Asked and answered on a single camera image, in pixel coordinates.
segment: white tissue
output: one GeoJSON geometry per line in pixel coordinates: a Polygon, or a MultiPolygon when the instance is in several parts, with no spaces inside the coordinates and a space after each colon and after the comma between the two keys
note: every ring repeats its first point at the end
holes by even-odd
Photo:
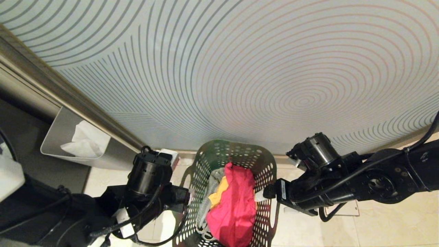
{"type": "Polygon", "coordinates": [[[83,120],[76,125],[72,142],[61,145],[61,149],[81,158],[98,158],[105,153],[110,136],[83,120]]]}

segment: red cloth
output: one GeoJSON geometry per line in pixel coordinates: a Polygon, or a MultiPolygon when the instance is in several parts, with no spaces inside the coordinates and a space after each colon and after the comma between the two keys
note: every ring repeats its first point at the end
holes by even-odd
{"type": "Polygon", "coordinates": [[[219,204],[207,213],[209,229],[227,247],[247,247],[253,237],[256,203],[255,179],[250,169],[228,163],[224,169],[229,187],[219,204]]]}

